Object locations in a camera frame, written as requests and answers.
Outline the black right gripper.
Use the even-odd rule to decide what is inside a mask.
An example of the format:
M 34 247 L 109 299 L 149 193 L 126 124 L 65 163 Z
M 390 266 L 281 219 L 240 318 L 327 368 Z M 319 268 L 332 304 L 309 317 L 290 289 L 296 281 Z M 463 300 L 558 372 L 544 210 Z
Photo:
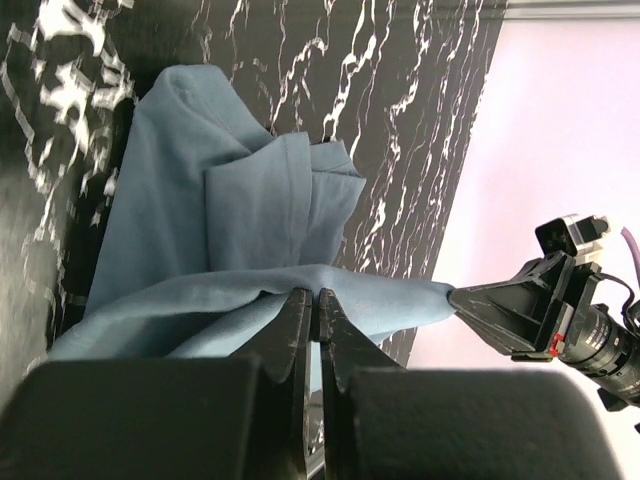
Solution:
M 598 385 L 608 412 L 639 406 L 639 300 L 623 280 L 600 265 L 609 241 L 621 235 L 639 268 L 639 243 L 604 215 L 568 215 L 535 229 L 547 256 L 527 262 L 515 277 L 455 288 L 447 294 L 455 314 L 487 345 L 514 361 L 557 357 Z M 597 286 L 611 281 L 628 291 L 620 323 Z M 568 324 L 568 307 L 572 308 Z

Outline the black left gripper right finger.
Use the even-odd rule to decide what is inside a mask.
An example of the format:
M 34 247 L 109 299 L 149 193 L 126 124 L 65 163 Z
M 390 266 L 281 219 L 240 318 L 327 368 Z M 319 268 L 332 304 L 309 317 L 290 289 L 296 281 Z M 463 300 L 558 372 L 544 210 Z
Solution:
M 407 370 L 319 297 L 329 479 L 616 479 L 598 419 L 564 376 Z

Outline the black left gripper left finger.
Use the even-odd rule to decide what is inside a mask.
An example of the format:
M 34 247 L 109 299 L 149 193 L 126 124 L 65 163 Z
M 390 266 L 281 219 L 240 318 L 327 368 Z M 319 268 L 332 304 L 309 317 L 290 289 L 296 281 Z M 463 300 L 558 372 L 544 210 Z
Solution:
M 41 365 L 2 413 L 2 477 L 305 478 L 312 302 L 226 358 Z

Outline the slate blue t shirt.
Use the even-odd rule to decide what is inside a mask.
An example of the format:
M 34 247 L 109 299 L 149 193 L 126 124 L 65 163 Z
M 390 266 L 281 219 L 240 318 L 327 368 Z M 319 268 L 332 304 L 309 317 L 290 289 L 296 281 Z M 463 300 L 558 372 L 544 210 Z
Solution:
M 374 341 L 446 319 L 446 284 L 335 266 L 364 185 L 342 142 L 270 134 L 219 68 L 165 69 L 134 112 L 84 318 L 49 358 L 225 356 L 295 288 L 335 291 Z

